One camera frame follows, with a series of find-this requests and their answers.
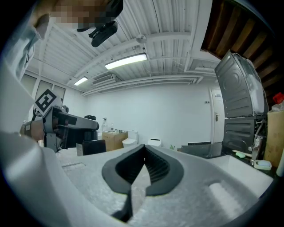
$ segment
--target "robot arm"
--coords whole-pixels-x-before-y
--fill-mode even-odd
[[[35,105],[42,115],[44,147],[58,152],[76,147],[83,141],[97,140],[99,124],[95,120],[67,113],[68,108],[51,90],[47,89]]]

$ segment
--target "green sponge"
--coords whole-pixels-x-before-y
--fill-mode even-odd
[[[240,157],[240,158],[244,158],[244,157],[245,157],[245,155],[244,155],[243,153],[239,153],[239,152],[237,152],[236,155],[237,155],[238,157]]]

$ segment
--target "ceiling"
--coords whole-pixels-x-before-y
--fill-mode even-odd
[[[124,0],[116,19],[117,33],[97,48],[88,37],[93,29],[78,33],[51,19],[27,71],[74,87],[83,95],[152,83],[188,83],[187,77],[195,78],[195,83],[214,82],[213,69],[220,60],[201,51],[211,5],[211,0]],[[139,34],[146,37],[146,43],[137,41]],[[112,70],[105,67],[113,60],[143,52],[147,61]],[[98,86],[93,82],[109,74],[117,76],[116,83],[96,92]],[[82,77],[88,80],[75,86]]]

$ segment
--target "red object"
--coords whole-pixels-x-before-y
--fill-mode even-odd
[[[284,94],[279,92],[278,94],[274,95],[273,100],[276,104],[280,104],[284,100]]]

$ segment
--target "wooden ceiling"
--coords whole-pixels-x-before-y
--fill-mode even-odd
[[[213,0],[202,49],[220,59],[228,50],[250,59],[270,108],[275,104],[273,96],[284,93],[282,47],[262,21],[235,1]]]

